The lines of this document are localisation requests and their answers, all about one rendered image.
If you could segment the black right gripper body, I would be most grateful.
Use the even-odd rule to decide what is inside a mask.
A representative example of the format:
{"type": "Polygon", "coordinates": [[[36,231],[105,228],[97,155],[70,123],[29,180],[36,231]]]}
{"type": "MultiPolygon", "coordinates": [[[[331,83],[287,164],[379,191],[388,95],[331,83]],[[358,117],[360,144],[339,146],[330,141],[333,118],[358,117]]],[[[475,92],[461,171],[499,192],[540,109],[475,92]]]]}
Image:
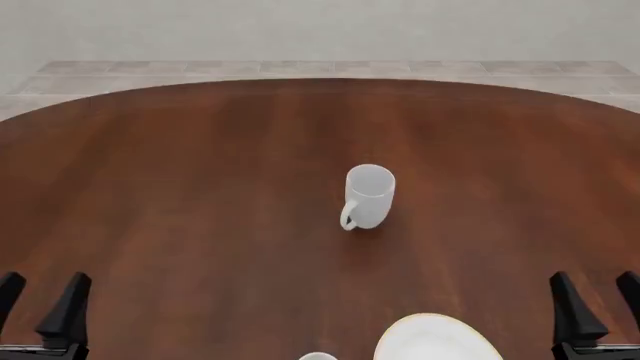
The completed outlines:
{"type": "Polygon", "coordinates": [[[640,360],[640,344],[601,344],[595,347],[572,347],[556,344],[551,349],[554,360],[640,360]]]}

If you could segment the white plate with rim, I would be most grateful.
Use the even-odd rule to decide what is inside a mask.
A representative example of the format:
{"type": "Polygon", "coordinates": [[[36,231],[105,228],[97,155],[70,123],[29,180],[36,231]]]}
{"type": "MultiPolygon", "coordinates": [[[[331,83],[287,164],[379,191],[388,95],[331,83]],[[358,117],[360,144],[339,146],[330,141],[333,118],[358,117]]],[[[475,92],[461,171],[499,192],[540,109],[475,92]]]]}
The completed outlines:
{"type": "Polygon", "coordinates": [[[372,360],[504,360],[472,326],[443,314],[412,314],[385,330],[372,360]]]}

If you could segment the white mug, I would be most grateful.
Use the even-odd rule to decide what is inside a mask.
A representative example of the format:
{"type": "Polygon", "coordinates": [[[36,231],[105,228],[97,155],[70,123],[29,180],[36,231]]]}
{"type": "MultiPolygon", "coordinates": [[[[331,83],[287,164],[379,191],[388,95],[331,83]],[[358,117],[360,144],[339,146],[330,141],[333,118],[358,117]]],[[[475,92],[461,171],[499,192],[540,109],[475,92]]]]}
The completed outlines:
{"type": "Polygon", "coordinates": [[[347,231],[377,227],[391,209],[395,188],[395,176],[385,167],[376,164],[353,167],[346,175],[341,227],[347,231]]]}

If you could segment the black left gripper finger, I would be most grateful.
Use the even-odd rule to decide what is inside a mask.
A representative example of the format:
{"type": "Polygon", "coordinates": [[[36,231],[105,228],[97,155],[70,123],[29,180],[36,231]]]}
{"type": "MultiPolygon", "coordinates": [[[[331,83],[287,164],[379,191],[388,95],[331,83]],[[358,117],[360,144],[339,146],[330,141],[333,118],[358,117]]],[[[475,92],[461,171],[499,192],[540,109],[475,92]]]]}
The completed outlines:
{"type": "Polygon", "coordinates": [[[6,323],[25,286],[26,278],[18,272],[7,272],[0,278],[0,325],[6,323]]]}
{"type": "Polygon", "coordinates": [[[73,275],[51,311],[36,326],[43,347],[88,345],[86,316],[91,285],[85,273],[73,275]]]}

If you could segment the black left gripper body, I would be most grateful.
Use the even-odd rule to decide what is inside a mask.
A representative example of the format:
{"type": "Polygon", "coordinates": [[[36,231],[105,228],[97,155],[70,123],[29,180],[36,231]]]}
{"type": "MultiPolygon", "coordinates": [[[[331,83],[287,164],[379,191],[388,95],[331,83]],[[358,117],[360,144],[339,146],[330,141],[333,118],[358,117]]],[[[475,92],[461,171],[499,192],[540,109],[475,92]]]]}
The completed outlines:
{"type": "Polygon", "coordinates": [[[83,344],[53,341],[43,345],[0,344],[0,360],[86,360],[83,344]]]}

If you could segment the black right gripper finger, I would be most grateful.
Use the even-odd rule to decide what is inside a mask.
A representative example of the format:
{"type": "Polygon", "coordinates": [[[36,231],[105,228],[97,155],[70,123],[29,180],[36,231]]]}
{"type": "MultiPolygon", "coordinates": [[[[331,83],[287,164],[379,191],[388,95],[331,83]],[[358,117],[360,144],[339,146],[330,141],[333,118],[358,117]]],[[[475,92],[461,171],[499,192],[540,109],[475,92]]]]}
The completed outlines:
{"type": "Polygon", "coordinates": [[[640,311],[640,275],[626,271],[616,278],[616,286],[631,311],[640,311]]]}
{"type": "Polygon", "coordinates": [[[573,347],[595,347],[599,339],[609,334],[566,272],[556,272],[549,278],[549,284],[554,306],[554,345],[566,343],[573,347]]]}

